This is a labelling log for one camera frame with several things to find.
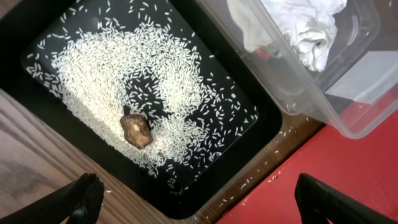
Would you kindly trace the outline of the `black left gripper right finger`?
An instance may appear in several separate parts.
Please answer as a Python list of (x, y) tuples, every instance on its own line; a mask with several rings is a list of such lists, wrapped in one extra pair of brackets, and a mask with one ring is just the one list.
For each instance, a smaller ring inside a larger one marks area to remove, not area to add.
[(303, 224), (397, 224), (306, 173), (299, 175), (294, 196)]

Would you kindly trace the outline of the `white rice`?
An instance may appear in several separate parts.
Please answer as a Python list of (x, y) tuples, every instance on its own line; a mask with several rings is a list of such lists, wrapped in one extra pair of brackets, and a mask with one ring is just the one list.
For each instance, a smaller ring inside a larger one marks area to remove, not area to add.
[[(77, 1), (21, 55), (22, 68), (150, 177), (187, 190), (258, 109), (170, 1)], [(120, 119), (141, 114), (138, 149)]]

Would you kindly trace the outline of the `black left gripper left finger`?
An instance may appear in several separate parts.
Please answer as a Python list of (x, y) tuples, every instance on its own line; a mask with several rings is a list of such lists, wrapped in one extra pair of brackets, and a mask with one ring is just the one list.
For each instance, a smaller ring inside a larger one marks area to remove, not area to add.
[(1, 218), (1, 224), (51, 224), (97, 222), (104, 200), (104, 183), (92, 173), (54, 191), (40, 200)]

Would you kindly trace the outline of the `brown food scrap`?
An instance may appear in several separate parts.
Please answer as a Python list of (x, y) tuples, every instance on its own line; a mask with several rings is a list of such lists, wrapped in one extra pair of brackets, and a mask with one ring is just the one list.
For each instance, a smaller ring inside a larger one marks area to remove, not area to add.
[(120, 119), (125, 140), (138, 149), (144, 149), (153, 142), (150, 128), (141, 114), (129, 114)]

